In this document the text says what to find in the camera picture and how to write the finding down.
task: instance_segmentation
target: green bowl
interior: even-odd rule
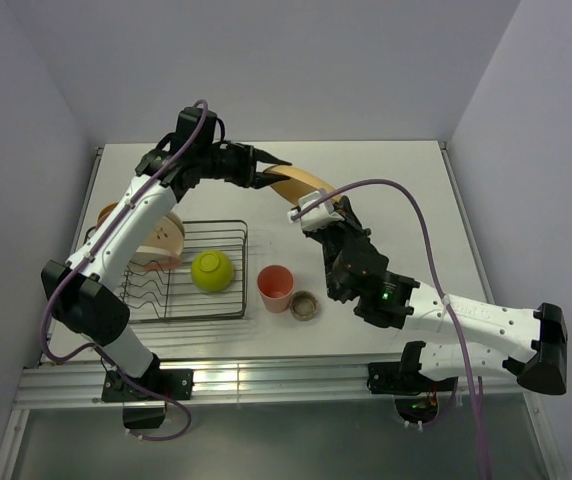
[[[221,292],[235,277],[235,267],[228,255],[208,250],[197,255],[190,267],[193,283],[207,292]]]

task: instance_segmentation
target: gray wall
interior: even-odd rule
[[[518,0],[8,0],[96,140],[451,137]]]
[[[22,365],[37,358],[39,272],[65,255],[79,215],[85,137],[0,0],[0,440]]]
[[[571,0],[522,0],[451,152],[497,301],[565,309],[569,392],[546,406],[572,475]]]

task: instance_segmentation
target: pink cup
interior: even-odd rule
[[[280,313],[288,308],[295,289],[295,277],[286,267],[269,265],[257,275],[257,288],[266,310]]]

